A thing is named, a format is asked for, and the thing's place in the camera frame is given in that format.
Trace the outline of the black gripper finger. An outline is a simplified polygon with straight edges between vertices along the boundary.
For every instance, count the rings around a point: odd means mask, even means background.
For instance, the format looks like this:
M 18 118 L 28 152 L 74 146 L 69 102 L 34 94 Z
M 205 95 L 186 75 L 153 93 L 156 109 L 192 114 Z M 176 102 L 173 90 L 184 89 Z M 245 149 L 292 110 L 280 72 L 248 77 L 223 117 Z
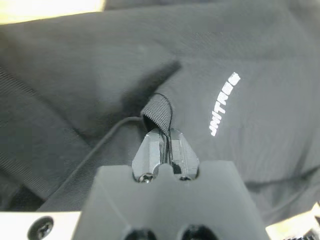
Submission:
M 164 137 L 159 129 L 153 129 L 145 135 L 131 165 L 137 182 L 148 183 L 158 175 L 164 150 Z
M 182 181 L 196 179 L 200 164 L 196 153 L 180 131 L 171 128 L 169 133 L 169 163 L 174 175 Z

